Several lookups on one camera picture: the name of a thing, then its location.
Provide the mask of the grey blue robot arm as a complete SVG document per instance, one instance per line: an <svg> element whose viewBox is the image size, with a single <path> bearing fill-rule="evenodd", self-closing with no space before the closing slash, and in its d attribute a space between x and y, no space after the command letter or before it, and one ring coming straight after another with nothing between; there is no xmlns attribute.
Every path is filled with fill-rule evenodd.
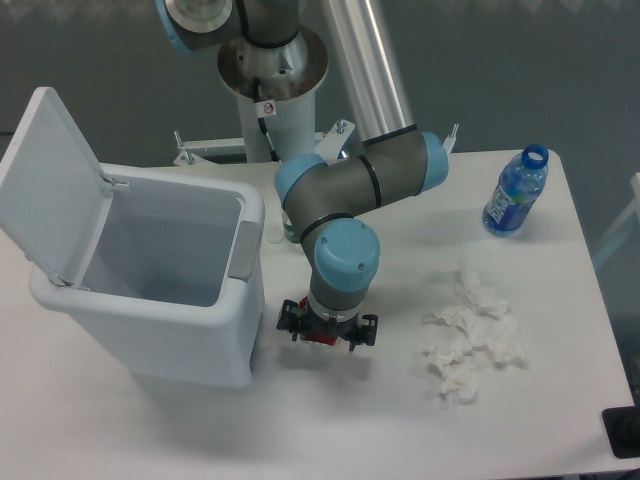
<svg viewBox="0 0 640 480"><path fill-rule="evenodd" d="M421 132L411 113L377 1L325 1L338 63L362 141L360 155L327 163L305 152L286 159L274 129L285 104L324 79L323 42L300 20L295 1L160 1L165 31L178 48L217 46L226 86L251 108L246 136L256 136L278 164L282 211L312 269L301 302L285 301L277 322L294 339L373 345L378 318L363 314L380 243L361 215L440 185L448 154Z"/></svg>

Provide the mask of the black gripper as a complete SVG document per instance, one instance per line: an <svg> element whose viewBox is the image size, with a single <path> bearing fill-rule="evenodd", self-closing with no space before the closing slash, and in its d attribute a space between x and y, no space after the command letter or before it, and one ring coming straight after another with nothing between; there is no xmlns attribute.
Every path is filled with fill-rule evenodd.
<svg viewBox="0 0 640 480"><path fill-rule="evenodd" d="M286 331L291 340L296 341L298 335L306 341L316 343L335 343L338 338L349 343L349 350L357 346L374 346L377 338L377 316L366 314L360 323L359 314L349 312L346 316L329 314L320 315L309 305L303 309L293 300L284 300L276 329Z"/></svg>

